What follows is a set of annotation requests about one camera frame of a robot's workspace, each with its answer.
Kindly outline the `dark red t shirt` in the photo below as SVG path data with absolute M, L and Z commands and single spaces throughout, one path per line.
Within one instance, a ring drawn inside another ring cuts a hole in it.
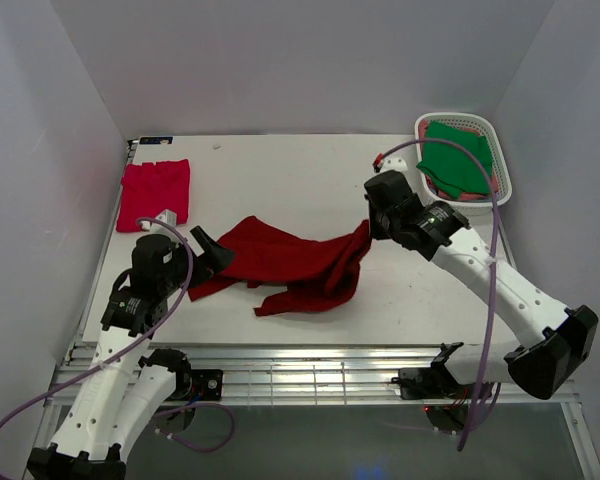
M 257 317 L 286 313 L 322 313 L 354 296 L 361 261 L 372 243 L 370 222 L 329 240 L 294 236 L 249 216 L 225 233 L 219 244 L 235 253 L 230 266 L 188 290 L 196 301 L 244 283 L 249 288 L 284 286 L 254 309 Z

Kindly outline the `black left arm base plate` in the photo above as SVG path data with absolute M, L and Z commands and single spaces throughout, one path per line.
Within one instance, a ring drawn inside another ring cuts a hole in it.
M 222 398 L 224 371 L 197 369 L 176 375 L 176 388 L 171 401 L 219 401 Z

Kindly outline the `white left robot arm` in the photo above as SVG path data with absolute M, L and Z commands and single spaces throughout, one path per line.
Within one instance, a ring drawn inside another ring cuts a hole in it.
M 29 455 L 33 478 L 122 479 L 131 449 L 163 402 L 190 406 L 204 398 L 184 352 L 149 348 L 175 312 L 170 297 L 203 285 L 235 257 L 201 227 L 191 235 L 201 254 L 163 220 L 137 239 L 130 267 L 111 287 L 90 370 L 78 381 L 71 409 L 48 446 Z

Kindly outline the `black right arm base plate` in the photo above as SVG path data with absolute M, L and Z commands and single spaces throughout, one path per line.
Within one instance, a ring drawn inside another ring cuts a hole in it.
M 476 387 L 481 347 L 463 342 L 442 343 L 438 353 L 424 367 L 403 367 L 390 383 L 399 388 L 402 400 L 452 400 L 460 404 L 470 399 Z

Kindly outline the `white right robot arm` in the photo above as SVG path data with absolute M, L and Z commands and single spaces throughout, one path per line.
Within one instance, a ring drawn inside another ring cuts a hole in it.
M 547 400 L 590 355 L 598 317 L 570 308 L 496 260 L 469 220 L 444 201 L 423 205 L 405 175 L 389 170 L 365 185 L 371 236 L 392 240 L 446 271 L 512 331 L 517 347 L 443 344 L 429 367 L 400 382 L 413 398 L 454 397 L 475 383 L 511 383 Z

